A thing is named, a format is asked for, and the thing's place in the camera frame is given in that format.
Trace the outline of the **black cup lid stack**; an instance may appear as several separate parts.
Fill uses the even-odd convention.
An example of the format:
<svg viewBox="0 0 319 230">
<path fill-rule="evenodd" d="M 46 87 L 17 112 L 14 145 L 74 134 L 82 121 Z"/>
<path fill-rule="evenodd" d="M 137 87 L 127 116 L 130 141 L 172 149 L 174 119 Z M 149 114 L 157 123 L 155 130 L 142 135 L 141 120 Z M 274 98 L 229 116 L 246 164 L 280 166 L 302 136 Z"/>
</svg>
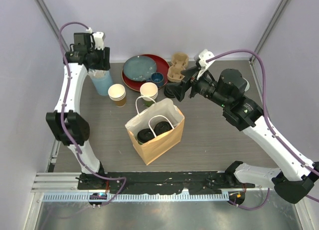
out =
<svg viewBox="0 0 319 230">
<path fill-rule="evenodd" d="M 167 98 L 170 98 L 170 99 L 175 98 L 175 95 L 166 87 L 164 88 L 163 93 L 164 93 L 165 97 L 167 97 Z"/>
</svg>

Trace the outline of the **green paper cup stack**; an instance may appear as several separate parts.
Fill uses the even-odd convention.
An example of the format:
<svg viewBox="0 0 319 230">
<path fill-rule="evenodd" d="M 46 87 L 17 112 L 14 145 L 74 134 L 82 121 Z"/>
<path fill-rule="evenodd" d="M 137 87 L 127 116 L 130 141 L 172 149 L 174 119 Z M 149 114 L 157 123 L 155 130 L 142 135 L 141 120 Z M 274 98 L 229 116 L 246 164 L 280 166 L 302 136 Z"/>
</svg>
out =
<svg viewBox="0 0 319 230">
<path fill-rule="evenodd" d="M 151 82 L 144 83 L 140 87 L 140 94 L 144 100 L 145 106 L 148 108 L 153 105 L 158 96 L 158 87 Z"/>
</svg>

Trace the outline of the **brown paper cup stack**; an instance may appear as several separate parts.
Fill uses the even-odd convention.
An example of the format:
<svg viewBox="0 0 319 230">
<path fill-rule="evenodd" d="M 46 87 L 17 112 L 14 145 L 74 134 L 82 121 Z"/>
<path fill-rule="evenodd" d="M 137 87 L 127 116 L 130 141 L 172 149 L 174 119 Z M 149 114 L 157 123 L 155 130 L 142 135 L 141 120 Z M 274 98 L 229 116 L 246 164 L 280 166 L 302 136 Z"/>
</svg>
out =
<svg viewBox="0 0 319 230">
<path fill-rule="evenodd" d="M 123 107 L 126 104 L 126 90 L 123 85 L 113 84 L 108 89 L 108 95 L 117 107 Z"/>
</svg>

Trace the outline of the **brown paper bag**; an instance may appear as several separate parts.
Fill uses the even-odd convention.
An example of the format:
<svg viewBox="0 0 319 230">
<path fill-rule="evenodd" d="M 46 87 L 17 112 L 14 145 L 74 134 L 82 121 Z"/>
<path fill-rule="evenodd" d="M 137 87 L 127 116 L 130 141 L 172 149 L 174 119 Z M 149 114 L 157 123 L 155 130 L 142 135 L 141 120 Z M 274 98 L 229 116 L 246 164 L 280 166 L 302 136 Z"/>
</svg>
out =
<svg viewBox="0 0 319 230">
<path fill-rule="evenodd" d="M 136 107 L 136 111 L 137 115 L 125 124 L 125 128 L 134 149 L 144 163 L 149 165 L 181 141 L 185 116 L 168 98 L 154 102 L 142 112 Z M 158 135 L 154 128 L 162 120 L 167 121 L 172 129 Z M 152 139 L 139 144 L 138 133 L 146 128 L 150 129 Z"/>
</svg>

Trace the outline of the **single green paper cup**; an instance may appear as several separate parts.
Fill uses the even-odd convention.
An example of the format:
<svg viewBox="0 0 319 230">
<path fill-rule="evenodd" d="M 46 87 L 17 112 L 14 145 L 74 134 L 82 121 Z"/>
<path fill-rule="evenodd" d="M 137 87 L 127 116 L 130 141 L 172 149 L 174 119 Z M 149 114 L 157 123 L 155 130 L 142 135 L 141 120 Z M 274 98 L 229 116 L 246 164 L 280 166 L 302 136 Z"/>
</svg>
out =
<svg viewBox="0 0 319 230">
<path fill-rule="evenodd" d="M 138 142 L 140 145 L 144 144 L 144 142 L 143 142 L 143 141 L 141 141 L 141 140 L 140 140 L 140 139 L 138 139 L 138 138 L 137 138 L 137 142 Z"/>
</svg>

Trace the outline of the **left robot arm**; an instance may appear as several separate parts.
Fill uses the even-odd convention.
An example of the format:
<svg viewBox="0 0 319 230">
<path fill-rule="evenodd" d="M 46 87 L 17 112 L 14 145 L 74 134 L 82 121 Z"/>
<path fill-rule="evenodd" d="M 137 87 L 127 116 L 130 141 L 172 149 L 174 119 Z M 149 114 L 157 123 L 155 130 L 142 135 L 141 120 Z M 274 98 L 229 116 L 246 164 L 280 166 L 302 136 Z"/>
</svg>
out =
<svg viewBox="0 0 319 230">
<path fill-rule="evenodd" d="M 80 99 L 84 80 L 91 78 L 96 90 L 107 95 L 112 85 L 110 49 L 104 46 L 103 32 L 78 32 L 69 51 L 62 52 L 64 77 L 61 93 L 54 111 L 46 113 L 46 122 L 55 139 L 68 147 L 81 166 L 78 180 L 102 189 L 106 177 L 101 162 L 89 143 L 90 126 L 80 115 Z"/>
</svg>

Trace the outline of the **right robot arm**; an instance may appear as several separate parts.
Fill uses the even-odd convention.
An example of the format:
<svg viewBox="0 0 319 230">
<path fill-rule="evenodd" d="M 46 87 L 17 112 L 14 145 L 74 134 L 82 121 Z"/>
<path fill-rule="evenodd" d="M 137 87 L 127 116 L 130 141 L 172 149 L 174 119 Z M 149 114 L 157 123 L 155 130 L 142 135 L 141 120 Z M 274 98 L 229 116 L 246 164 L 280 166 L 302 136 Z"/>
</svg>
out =
<svg viewBox="0 0 319 230">
<path fill-rule="evenodd" d="M 254 140 L 277 164 L 277 168 L 233 162 L 225 170 L 225 182 L 235 188 L 242 184 L 255 184 L 274 190 L 291 204 L 298 203 L 314 187 L 318 180 L 315 174 L 319 164 L 301 154 L 291 144 L 279 140 L 275 127 L 264 115 L 263 109 L 245 96 L 247 81 L 237 69 L 225 69 L 218 80 L 210 72 L 199 75 L 197 67 L 184 70 L 180 83 L 167 85 L 178 101 L 182 101 L 187 90 L 190 97 L 200 94 L 223 109 L 228 123 Z"/>
</svg>

